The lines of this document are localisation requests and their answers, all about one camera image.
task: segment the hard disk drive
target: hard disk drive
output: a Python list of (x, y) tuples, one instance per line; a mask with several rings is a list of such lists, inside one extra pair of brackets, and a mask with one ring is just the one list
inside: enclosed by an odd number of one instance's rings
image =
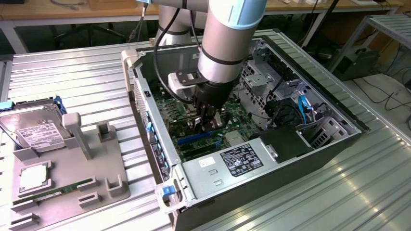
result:
[(61, 104), (53, 99), (24, 102), (4, 107), (1, 103), (0, 127), (19, 149), (32, 147), (41, 153), (65, 146), (71, 132), (61, 125)]

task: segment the black chair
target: black chair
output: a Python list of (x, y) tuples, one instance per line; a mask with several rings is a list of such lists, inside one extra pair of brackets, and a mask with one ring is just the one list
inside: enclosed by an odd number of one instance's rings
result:
[(57, 35), (57, 29), (55, 26), (51, 26), (51, 32), (53, 35), (53, 42), (57, 48), (63, 48), (64, 46), (64, 42), (61, 41), (61, 39), (64, 39), (65, 37), (77, 34), (79, 32), (87, 30), (87, 39), (88, 39), (88, 45), (92, 46), (92, 36), (93, 36), (93, 31), (101, 31), (105, 34), (109, 34), (112, 36), (116, 36), (121, 39), (121, 43), (125, 43), (125, 36), (123, 34), (120, 34), (119, 32), (113, 31), (113, 24), (108, 23), (108, 28), (104, 28), (101, 26), (99, 26), (99, 24), (81, 24), (80, 26), (71, 24), (71, 30), (67, 31), (65, 33)]

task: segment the robotic arm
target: robotic arm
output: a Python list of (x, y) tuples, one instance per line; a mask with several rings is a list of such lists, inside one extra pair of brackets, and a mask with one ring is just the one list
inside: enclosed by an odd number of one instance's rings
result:
[(156, 38), (169, 24), (176, 8), (181, 9), (160, 45), (191, 42), (189, 11), (196, 11), (195, 25), (205, 28), (197, 74), (205, 81), (195, 86), (193, 105), (203, 130), (209, 126), (215, 128), (220, 124), (220, 110), (236, 83), (267, 0), (140, 1), (161, 5)]

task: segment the white label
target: white label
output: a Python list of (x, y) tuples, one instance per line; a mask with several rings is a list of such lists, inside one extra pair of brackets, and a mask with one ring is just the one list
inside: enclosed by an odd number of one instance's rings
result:
[(203, 160), (199, 160), (199, 163), (200, 163), (201, 167), (207, 167), (208, 165), (213, 165), (216, 162), (215, 162), (215, 160), (213, 160), (213, 158), (211, 156), (211, 157), (208, 157), (208, 158), (205, 158)]
[(64, 142), (53, 123), (19, 129), (17, 133), (33, 149), (45, 148)]

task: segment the hard drive label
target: hard drive label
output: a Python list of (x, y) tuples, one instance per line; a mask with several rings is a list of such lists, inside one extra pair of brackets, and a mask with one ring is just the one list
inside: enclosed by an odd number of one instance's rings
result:
[(64, 142), (53, 123), (19, 129), (17, 133), (33, 149), (45, 148)]
[(264, 166), (249, 144), (231, 149), (220, 155), (233, 177)]

